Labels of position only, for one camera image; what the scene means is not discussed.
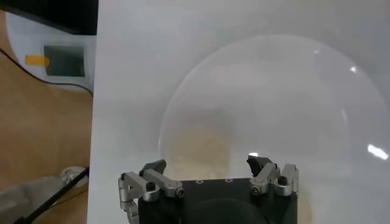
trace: bolt head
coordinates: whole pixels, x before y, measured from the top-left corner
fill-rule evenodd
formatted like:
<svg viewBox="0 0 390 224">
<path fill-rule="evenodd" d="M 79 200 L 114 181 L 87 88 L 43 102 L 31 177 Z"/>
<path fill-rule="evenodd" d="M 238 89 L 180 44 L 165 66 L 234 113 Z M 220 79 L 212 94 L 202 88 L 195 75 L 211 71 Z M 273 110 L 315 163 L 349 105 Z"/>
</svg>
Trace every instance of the bolt head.
<svg viewBox="0 0 390 224">
<path fill-rule="evenodd" d="M 146 190 L 148 192 L 156 190 L 156 184 L 154 182 L 147 182 L 146 183 Z"/>
<path fill-rule="evenodd" d="M 278 177 L 278 184 L 281 186 L 287 186 L 287 184 L 288 184 L 287 177 L 285 177 L 285 176 Z"/>
<path fill-rule="evenodd" d="M 184 189 L 181 187 L 176 189 L 175 194 L 176 194 L 176 197 L 183 198 L 185 195 Z"/>
<path fill-rule="evenodd" d="M 252 186 L 252 187 L 250 187 L 250 193 L 252 195 L 259 195 L 260 189 L 257 186 Z"/>
</svg>

